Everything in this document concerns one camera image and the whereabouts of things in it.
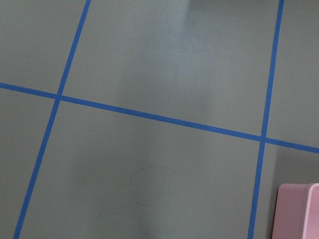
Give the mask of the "pink plastic tray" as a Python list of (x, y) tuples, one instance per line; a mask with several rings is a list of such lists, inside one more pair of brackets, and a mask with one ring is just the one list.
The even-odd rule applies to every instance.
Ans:
[(282, 184), (278, 188), (273, 239), (319, 237), (319, 185)]

